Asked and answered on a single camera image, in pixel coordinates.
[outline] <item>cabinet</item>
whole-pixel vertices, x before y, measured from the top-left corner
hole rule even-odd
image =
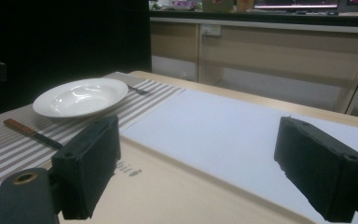
[[[220,35],[203,24],[217,25]],[[152,54],[195,64],[200,83],[350,114],[358,100],[358,27],[331,24],[152,17]],[[189,50],[175,44],[187,39]]]

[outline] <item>knife handle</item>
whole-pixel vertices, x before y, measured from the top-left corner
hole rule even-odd
[[[19,131],[20,133],[26,135],[26,136],[29,136],[29,135],[32,135],[34,133],[36,133],[36,131],[32,128],[29,128],[19,122],[17,122],[16,120],[14,119],[6,119],[4,120],[4,123],[10,127],[10,128],[13,128],[14,130],[17,130]]]

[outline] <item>gray striped tablecloth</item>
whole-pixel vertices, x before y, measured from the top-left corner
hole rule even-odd
[[[9,175],[24,169],[40,166],[55,153],[51,148],[41,145],[35,140],[24,137],[20,133],[6,127],[3,123],[5,119],[15,119],[65,145],[93,120],[104,116],[117,115],[119,129],[123,131],[170,97],[184,90],[168,84],[122,73],[113,73],[106,77],[121,80],[143,90],[152,90],[152,93],[139,95],[134,91],[129,91],[127,96],[118,104],[99,114],[85,118],[51,119],[36,114],[32,109],[32,105],[1,114],[0,184]]]

